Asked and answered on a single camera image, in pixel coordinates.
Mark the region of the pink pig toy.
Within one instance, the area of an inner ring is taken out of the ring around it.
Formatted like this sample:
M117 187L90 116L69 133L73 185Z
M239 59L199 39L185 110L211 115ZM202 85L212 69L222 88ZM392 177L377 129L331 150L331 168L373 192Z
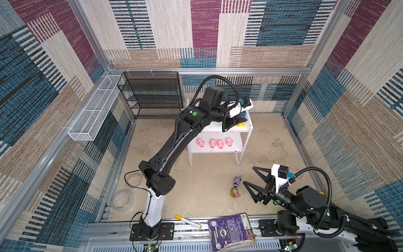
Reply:
M210 143L209 143L209 146L210 146L212 149L215 148L215 147L217 146L216 140L215 140L215 139L211 139L211 141L210 141Z
M203 148L203 147L205 146L205 142L204 142L204 140L201 139L201 138L199 138L199 139L197 140L197 143L198 143L198 146L201 147L201 148Z
M229 147L233 146L233 140L231 138L226 138L226 145Z
M221 139L219 139L219 140L217 141L217 147L218 147L219 149L222 149L222 148L224 147L224 142L223 142Z

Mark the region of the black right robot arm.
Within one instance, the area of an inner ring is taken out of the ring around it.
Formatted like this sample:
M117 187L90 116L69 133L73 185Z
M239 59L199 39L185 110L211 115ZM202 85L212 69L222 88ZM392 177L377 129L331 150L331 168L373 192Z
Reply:
M279 164L274 164L270 169L253 167L253 170L266 184L262 188L243 182L253 201L264 205L273 202L283 208L277 213L276 219L259 222L263 237L294 235L305 238L306 235L315 235L344 241L360 252L398 251L392 237L400 233L390 230L384 218L362 218L332 203L331 180L324 170L307 167L293 174L288 167ZM317 171L324 176L327 195L308 185L298 189L295 194L289 191L290 185L308 171Z

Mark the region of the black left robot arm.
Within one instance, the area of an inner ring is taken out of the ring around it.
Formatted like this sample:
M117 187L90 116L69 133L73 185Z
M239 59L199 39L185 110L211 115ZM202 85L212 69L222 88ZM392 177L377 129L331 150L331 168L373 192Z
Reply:
M235 95L235 101L230 102L222 88L207 87L202 98L194 98L177 115L174 132L159 152L149 161L139 164L151 194L140 218L144 229L151 230L160 225L165 196L175 185L170 176L171 169L188 144L212 122L218 122L225 132L244 121L240 115L251 109L253 103L249 97L240 97L238 92Z

